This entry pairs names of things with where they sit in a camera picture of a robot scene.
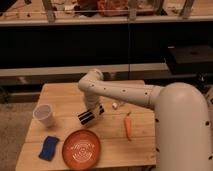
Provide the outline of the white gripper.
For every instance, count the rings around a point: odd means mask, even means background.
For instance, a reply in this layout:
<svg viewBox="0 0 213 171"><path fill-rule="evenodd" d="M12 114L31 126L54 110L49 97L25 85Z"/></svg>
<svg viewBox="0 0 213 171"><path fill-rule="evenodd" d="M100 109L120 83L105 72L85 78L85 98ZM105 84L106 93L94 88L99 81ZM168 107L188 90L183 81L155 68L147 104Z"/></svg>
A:
<svg viewBox="0 0 213 171"><path fill-rule="evenodd" d="M84 97L84 103L88 110L94 110L101 105L99 97Z"/></svg>

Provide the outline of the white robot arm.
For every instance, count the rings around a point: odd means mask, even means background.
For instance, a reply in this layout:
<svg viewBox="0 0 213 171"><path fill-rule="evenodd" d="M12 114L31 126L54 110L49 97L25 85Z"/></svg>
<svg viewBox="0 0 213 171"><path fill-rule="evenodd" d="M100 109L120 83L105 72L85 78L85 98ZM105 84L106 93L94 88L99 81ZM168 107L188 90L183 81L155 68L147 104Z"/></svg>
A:
<svg viewBox="0 0 213 171"><path fill-rule="evenodd" d="M156 171L213 171L213 140L208 103L194 86L108 82L98 69L78 82L89 109L104 96L149 108L155 114Z"/></svg>

